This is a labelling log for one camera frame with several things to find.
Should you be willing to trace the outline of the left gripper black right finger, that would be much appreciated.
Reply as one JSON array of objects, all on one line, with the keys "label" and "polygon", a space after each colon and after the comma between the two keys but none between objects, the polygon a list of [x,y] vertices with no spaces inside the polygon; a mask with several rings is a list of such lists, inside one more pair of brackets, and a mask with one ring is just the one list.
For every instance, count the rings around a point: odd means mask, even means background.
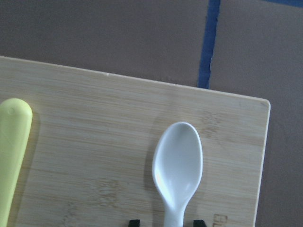
[{"label": "left gripper black right finger", "polygon": [[193,227],[205,227],[205,222],[201,219],[194,220]]}]

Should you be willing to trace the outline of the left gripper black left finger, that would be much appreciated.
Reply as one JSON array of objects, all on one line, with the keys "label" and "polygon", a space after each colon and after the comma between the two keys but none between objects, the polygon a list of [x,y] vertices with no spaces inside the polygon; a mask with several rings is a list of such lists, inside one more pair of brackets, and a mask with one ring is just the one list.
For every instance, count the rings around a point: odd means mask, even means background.
[{"label": "left gripper black left finger", "polygon": [[129,220],[128,227],[140,227],[140,220],[139,219]]}]

